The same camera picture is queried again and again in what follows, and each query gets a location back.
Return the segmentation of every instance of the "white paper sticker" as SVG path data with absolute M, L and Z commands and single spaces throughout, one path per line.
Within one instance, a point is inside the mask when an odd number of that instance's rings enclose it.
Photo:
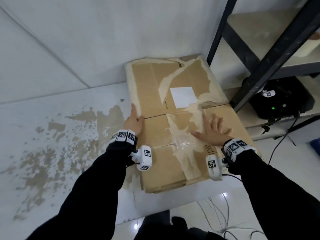
M 170 88 L 177 109 L 187 108 L 198 101 L 192 87 Z

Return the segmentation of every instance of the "white table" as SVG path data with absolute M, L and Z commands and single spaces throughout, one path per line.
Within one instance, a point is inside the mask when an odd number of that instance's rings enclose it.
M 24 239 L 58 213 L 81 170 L 129 116 L 130 98 L 121 83 L 3 104 L 0 114 L 0 238 Z M 230 177 L 146 194 L 132 166 L 118 193 L 116 224 L 241 185 Z

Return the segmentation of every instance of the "hand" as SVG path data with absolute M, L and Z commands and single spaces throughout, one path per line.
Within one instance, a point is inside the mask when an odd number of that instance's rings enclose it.
M 131 114 L 130 117 L 126 119 L 123 128 L 125 130 L 132 130 L 137 136 L 142 130 L 143 120 L 143 116 L 140 116 L 138 118 L 136 106 L 134 104 L 131 104 Z
M 232 129 L 229 129 L 224 134 L 222 124 L 223 118 L 220 118 L 218 122 L 218 117 L 215 114 L 212 116 L 211 125 L 206 115 L 203 115 L 203 125 L 205 134 L 196 132 L 194 130 L 191 131 L 191 134 L 194 137 L 207 142 L 209 145 L 222 147 L 226 141 L 233 139 L 233 137 L 230 136 L 230 134 L 232 133 Z

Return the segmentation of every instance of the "flattened cardboard box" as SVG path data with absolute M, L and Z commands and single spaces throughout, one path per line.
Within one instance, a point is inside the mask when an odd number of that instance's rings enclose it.
M 125 69 L 131 101 L 145 118 L 229 103 L 203 56 L 145 58 Z
M 232 128 L 234 138 L 241 138 L 249 145 L 254 143 L 229 105 L 205 110 L 183 111 L 145 119 L 139 145 L 152 148 L 152 167 L 140 175 L 141 186 L 146 193 L 157 193 L 209 179 L 206 156 L 223 157 L 219 148 L 205 145 L 194 138 L 191 130 L 203 132 L 202 113 L 211 117 L 224 117 L 224 127 Z

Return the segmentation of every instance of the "black shoe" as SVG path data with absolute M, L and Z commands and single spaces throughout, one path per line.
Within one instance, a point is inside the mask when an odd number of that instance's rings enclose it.
M 179 216 L 174 216 L 171 218 L 172 224 L 176 227 L 178 227 L 181 230 L 187 230 L 188 226 L 186 223 L 186 220 Z

